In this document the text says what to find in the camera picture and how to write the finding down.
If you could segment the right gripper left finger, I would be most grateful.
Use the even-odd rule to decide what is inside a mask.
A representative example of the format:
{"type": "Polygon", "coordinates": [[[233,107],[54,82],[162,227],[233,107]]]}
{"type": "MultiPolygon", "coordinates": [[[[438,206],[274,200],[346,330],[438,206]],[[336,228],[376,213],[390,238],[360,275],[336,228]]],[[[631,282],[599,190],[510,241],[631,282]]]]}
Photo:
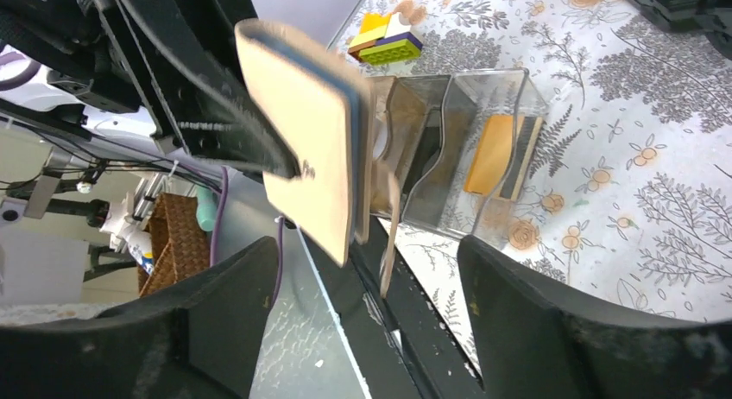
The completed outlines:
{"type": "Polygon", "coordinates": [[[4,398],[245,398],[278,276],[262,237],[151,295],[1,330],[4,398]]]}

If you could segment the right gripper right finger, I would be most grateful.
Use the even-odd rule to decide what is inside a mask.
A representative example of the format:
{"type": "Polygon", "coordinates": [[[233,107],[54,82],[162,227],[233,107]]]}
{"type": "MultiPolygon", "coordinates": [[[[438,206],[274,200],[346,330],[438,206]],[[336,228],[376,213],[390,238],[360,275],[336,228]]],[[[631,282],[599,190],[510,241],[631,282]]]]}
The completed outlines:
{"type": "Polygon", "coordinates": [[[457,263],[490,398],[728,398],[731,324],[644,313],[464,237],[457,263]]]}

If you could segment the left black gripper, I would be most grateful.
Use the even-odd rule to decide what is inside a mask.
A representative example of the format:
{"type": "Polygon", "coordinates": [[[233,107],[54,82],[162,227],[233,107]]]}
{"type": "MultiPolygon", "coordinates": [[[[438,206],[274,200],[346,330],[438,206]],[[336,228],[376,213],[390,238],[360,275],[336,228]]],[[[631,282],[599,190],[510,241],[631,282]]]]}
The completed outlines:
{"type": "Polygon", "coordinates": [[[109,39],[93,0],[1,0],[1,118],[70,139],[159,135],[292,178],[296,158],[239,67],[234,28],[254,17],[251,0],[108,0],[109,39]]]}

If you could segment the gold magnetic stripe cards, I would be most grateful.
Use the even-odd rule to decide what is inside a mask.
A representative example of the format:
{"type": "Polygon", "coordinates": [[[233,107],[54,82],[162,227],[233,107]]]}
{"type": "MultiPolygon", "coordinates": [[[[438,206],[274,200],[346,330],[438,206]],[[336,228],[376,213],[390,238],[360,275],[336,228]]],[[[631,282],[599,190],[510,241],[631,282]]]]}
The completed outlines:
{"type": "Polygon", "coordinates": [[[488,117],[463,190],[516,201],[542,124],[543,119],[536,116],[495,114],[488,117]]]}

